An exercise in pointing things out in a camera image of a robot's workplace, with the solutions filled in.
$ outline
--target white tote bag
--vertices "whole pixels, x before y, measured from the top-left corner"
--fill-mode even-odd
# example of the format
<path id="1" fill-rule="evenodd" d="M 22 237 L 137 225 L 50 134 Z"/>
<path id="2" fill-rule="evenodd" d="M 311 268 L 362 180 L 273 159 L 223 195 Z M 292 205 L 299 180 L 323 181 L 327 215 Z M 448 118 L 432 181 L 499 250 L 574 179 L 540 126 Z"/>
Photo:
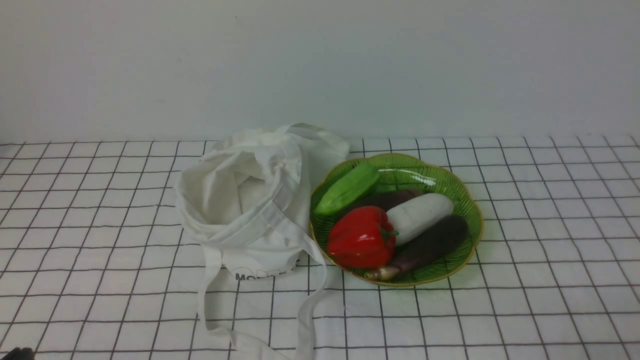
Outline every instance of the white tote bag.
<path id="1" fill-rule="evenodd" d="M 207 287 L 222 265 L 236 279 L 258 279 L 290 272 L 300 252 L 309 253 L 323 266 L 324 280 L 298 312 L 295 360 L 311 360 L 313 310 L 326 283 L 323 254 L 307 235 L 311 189 L 348 152 L 343 139 L 306 124 L 273 132 L 247 130 L 219 141 L 197 165 L 180 174 L 176 207 L 185 230 L 205 255 L 199 318 L 209 335 L 229 339 L 244 358 L 286 360 L 253 336 L 221 327 L 208 329 Z"/>

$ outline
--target green vegetable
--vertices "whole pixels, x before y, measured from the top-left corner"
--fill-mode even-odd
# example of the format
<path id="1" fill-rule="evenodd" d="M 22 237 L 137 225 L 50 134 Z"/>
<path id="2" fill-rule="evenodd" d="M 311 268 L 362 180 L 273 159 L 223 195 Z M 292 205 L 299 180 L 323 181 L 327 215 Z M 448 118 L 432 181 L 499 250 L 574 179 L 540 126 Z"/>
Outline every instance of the green vegetable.
<path id="1" fill-rule="evenodd" d="M 368 193 L 378 182 L 378 169 L 369 164 L 361 163 L 345 176 L 336 181 L 322 196 L 314 209 L 317 215 L 334 215 L 349 206 L 352 202 Z"/>

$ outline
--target eggplant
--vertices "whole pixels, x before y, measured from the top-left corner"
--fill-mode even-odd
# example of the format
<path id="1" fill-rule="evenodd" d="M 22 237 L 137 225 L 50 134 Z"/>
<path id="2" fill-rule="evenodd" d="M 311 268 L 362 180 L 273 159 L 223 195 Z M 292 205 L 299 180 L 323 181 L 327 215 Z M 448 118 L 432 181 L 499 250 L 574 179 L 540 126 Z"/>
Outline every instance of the eggplant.
<path id="1" fill-rule="evenodd" d="M 392 192 L 377 193 L 375 195 L 364 197 L 356 200 L 340 213 L 338 219 L 347 215 L 351 210 L 361 208 L 362 206 L 377 206 L 384 211 L 388 211 L 405 201 L 409 201 L 414 197 L 428 193 L 425 189 L 409 188 L 404 190 L 394 190 Z"/>
<path id="2" fill-rule="evenodd" d="M 368 280 L 384 281 L 432 264 L 456 250 L 468 234 L 469 226 L 463 217 L 446 216 L 407 243 L 389 264 L 370 270 L 364 276 Z"/>

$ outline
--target red bell pepper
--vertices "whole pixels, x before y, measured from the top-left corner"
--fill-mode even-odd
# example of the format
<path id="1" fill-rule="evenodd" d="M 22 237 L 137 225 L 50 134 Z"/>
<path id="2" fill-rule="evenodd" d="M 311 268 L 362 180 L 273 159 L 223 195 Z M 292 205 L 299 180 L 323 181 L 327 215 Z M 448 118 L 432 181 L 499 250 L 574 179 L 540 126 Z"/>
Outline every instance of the red bell pepper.
<path id="1" fill-rule="evenodd" d="M 379 268 L 391 260 L 396 235 L 384 210 L 363 206 L 352 210 L 333 226 L 327 250 L 342 266 Z"/>

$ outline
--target tote bag handle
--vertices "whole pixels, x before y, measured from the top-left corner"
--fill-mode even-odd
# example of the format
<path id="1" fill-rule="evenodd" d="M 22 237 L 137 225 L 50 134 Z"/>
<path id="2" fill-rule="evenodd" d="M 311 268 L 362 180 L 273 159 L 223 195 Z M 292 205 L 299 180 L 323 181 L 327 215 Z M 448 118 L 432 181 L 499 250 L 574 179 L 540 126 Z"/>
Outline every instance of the tote bag handle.
<path id="1" fill-rule="evenodd" d="M 294 360 L 311 360 L 313 359 L 314 344 L 316 332 L 313 323 L 313 312 L 316 304 L 321 298 L 322 292 L 326 286 L 327 266 L 324 257 L 318 245 L 294 222 L 287 218 L 282 210 L 273 202 L 268 204 L 269 211 L 263 212 L 264 220 L 278 233 L 290 240 L 299 240 L 300 247 L 306 251 L 314 260 L 316 260 L 323 268 L 322 285 L 307 297 L 298 310 L 298 346 Z M 198 316 L 204 329 L 207 329 L 207 320 L 205 317 L 205 294 L 210 283 L 215 280 L 222 266 L 222 253 L 213 247 L 203 245 L 205 254 L 205 275 L 198 291 Z M 228 339 L 232 346 L 243 355 L 260 360 L 288 360 L 282 354 L 279 354 L 272 348 L 269 348 L 264 342 L 243 334 L 218 327 L 213 330 L 207 330 L 208 334 L 213 338 Z"/>

